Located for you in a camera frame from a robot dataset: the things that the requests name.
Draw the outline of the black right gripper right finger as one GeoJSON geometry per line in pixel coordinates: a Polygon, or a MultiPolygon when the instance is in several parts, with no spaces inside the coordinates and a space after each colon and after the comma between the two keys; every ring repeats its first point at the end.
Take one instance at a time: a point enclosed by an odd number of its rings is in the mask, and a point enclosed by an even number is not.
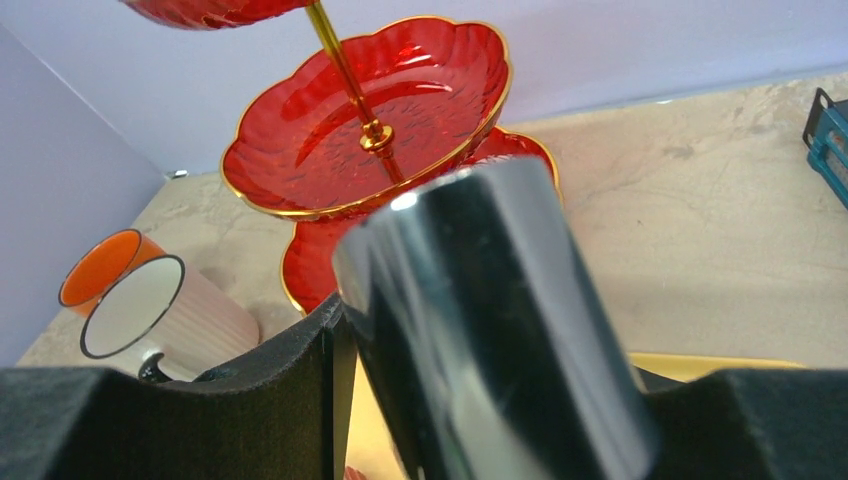
{"type": "Polygon", "coordinates": [[[722,369],[690,382],[640,370],[659,428],[648,479],[844,479],[847,373],[722,369]]]}

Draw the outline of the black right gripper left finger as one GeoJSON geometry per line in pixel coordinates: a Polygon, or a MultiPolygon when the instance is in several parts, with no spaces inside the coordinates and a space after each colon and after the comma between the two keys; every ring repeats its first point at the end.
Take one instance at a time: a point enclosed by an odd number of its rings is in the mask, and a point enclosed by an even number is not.
{"type": "Polygon", "coordinates": [[[356,350],[337,294],[192,382],[1,372],[5,479],[340,479],[356,350]]]}

